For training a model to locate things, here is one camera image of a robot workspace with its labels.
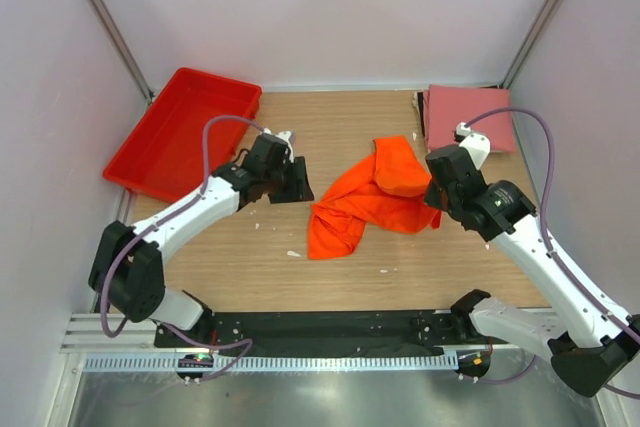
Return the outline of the orange t shirt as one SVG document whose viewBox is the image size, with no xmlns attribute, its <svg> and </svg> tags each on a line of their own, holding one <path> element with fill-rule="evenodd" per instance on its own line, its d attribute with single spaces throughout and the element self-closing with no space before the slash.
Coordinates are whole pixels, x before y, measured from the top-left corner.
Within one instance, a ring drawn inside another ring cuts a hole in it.
<svg viewBox="0 0 640 427">
<path fill-rule="evenodd" d="M 328 260 L 353 254 L 367 225 L 417 234 L 440 228 L 442 212 L 424 195 L 431 175 L 403 136 L 377 138 L 373 152 L 342 174 L 311 206 L 308 258 Z"/>
</svg>

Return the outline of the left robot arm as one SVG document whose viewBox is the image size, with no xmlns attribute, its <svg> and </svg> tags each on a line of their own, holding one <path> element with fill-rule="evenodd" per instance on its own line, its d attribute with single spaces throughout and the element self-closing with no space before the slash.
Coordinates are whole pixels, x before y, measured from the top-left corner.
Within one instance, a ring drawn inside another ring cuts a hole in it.
<svg viewBox="0 0 640 427">
<path fill-rule="evenodd" d="M 306 162 L 295 155 L 293 137 L 290 131 L 264 130 L 241 163 L 219 166 L 160 213 L 131 226 L 109 224 L 88 278 L 101 307 L 113 306 L 133 323 L 158 322 L 178 343 L 210 343 L 215 330 L 211 309 L 185 291 L 167 288 L 164 268 L 202 231 L 262 197 L 271 203 L 313 200 Z"/>
</svg>

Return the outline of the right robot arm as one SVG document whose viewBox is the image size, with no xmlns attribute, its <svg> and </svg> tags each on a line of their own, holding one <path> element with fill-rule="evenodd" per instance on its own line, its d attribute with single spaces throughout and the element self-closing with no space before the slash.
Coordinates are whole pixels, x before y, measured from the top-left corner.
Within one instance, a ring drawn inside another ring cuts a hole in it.
<svg viewBox="0 0 640 427">
<path fill-rule="evenodd" d="M 466 143 L 430 152 L 425 202 L 507 255 L 556 316 L 545 320 L 473 290 L 451 307 L 452 334 L 464 343 L 484 336 L 514 344 L 549 363 L 574 392 L 593 397 L 638 355 L 639 318 L 579 268 L 515 184 L 484 180 L 487 155 Z"/>
</svg>

